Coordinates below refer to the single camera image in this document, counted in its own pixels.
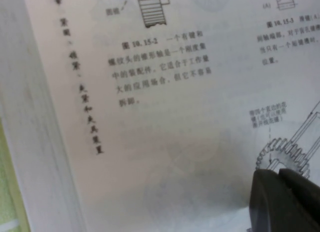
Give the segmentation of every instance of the line drawing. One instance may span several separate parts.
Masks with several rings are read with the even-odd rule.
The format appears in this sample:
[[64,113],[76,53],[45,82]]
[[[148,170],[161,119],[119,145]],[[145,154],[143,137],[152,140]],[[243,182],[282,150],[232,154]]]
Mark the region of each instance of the line drawing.
[[279,10],[286,10],[290,8],[295,8],[296,3],[295,0],[276,0]]
[[256,170],[278,171],[281,168],[288,168],[308,179],[310,177],[309,161],[319,147],[320,102],[290,140],[275,138],[267,143],[259,153]]
[[163,6],[170,4],[170,0],[138,0],[138,3],[146,28],[167,24]]

